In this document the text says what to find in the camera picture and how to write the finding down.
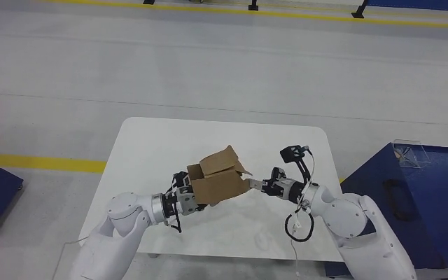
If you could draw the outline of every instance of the white table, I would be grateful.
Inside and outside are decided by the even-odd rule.
[[[207,122],[159,118],[129,118],[120,129],[80,237],[89,234],[104,215],[107,202],[123,192],[140,195],[163,193],[172,174],[232,145],[255,179],[270,177],[281,167],[291,178],[302,180],[294,164],[284,164],[280,150],[308,145],[316,160],[314,180],[341,193],[325,132],[317,127]],[[311,157],[305,162],[312,168]],[[284,232],[284,221],[295,205],[268,197],[257,190],[180,216],[183,232],[158,225],[147,229],[138,252],[194,256],[295,259]],[[300,216],[304,237],[309,218]],[[316,219],[312,238],[296,243],[301,260],[342,261],[322,220]]]

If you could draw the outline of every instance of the gray floor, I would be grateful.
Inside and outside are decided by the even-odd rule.
[[[131,116],[318,126],[342,178],[394,139],[448,145],[446,29],[2,5],[0,153],[107,160]],[[11,171],[26,186],[0,227],[1,278],[50,279],[99,175]],[[320,264],[300,267],[322,273]],[[273,260],[139,255],[127,279],[288,279],[293,270]]]

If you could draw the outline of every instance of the cardboard box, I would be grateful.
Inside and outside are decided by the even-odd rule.
[[[249,190],[249,181],[242,174],[252,175],[238,161],[231,146],[209,155],[199,164],[187,166],[196,203],[216,204],[241,195]]]

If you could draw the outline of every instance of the white robotic arm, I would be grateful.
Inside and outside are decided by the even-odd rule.
[[[70,280],[121,280],[131,265],[145,230],[159,223],[168,225],[179,214],[187,216],[205,208],[196,204],[185,172],[175,174],[175,190],[149,196],[125,192],[106,206],[107,214],[89,234],[71,268]]]
[[[323,185],[312,183],[302,161],[308,147],[291,146],[281,151],[284,162],[295,162],[304,183],[287,178],[284,170],[275,167],[271,179],[251,181],[251,187],[268,195],[299,204],[313,217],[322,217],[351,275],[356,280],[414,280],[415,269],[402,244],[392,231],[375,202],[368,196],[353,193],[334,197]],[[361,235],[368,221],[375,232]],[[287,234],[288,219],[285,224]]]
[[[308,147],[291,146],[281,151],[283,160],[295,162],[303,175],[303,183],[287,178],[275,167],[271,178],[250,180],[250,187],[270,196],[299,204],[311,219],[322,217],[341,253],[350,273],[356,280],[415,280],[412,262],[383,217],[375,202],[367,196],[343,194],[334,197],[322,185],[311,182],[310,173],[302,158]],[[139,247],[143,233],[151,225],[176,216],[181,232],[179,214],[184,216],[203,210],[206,204],[197,204],[188,174],[174,175],[173,186],[165,193],[138,196],[132,192],[114,197],[107,205],[107,215],[90,233],[73,264],[70,280],[121,280]],[[361,235],[368,221],[376,232]],[[288,219],[285,223],[288,231]]]

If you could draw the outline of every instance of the yellow stripe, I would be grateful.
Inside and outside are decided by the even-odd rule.
[[[34,168],[71,172],[103,173],[106,162],[60,157],[0,155],[0,167]]]
[[[444,22],[412,22],[405,20],[382,20],[382,19],[357,19],[352,17],[337,17],[332,15],[308,15],[299,13],[283,13],[274,11],[252,11],[252,10],[237,10],[229,8],[207,8],[207,7],[188,7],[188,6],[165,6],[165,5],[143,5],[139,3],[122,3],[122,2],[107,2],[107,1],[91,1],[91,0],[42,0],[53,3],[66,4],[84,4],[96,6],[115,6],[125,8],[146,8],[153,10],[169,10],[169,11],[189,11],[200,13],[231,13],[240,15],[264,15],[278,18],[301,18],[308,20],[329,20],[338,22],[357,22],[357,23],[373,23],[378,25],[409,25],[420,27],[448,27],[448,23]]]

